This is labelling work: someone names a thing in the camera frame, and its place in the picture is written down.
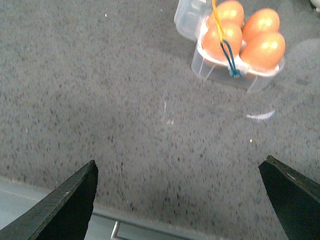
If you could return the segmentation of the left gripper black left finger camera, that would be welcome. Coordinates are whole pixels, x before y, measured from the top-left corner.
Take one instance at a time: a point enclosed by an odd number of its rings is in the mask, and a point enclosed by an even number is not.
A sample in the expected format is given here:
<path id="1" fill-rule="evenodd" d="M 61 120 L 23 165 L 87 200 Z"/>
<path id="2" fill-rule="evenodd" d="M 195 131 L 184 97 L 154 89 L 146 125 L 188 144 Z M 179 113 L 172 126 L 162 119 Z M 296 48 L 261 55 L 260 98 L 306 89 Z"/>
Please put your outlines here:
<path id="1" fill-rule="evenodd" d="M 89 161 L 0 231 L 2 240 L 83 240 L 94 209 L 98 167 Z"/>

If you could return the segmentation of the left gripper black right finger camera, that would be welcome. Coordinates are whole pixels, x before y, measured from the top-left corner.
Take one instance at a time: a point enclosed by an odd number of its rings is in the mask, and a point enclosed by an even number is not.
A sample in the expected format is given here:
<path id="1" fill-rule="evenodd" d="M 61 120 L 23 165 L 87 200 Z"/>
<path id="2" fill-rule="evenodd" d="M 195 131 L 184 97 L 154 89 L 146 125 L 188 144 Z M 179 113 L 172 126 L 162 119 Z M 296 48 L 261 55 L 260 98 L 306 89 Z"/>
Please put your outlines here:
<path id="1" fill-rule="evenodd" d="M 320 184 L 272 155 L 259 165 L 267 195 L 290 240 L 320 238 Z"/>

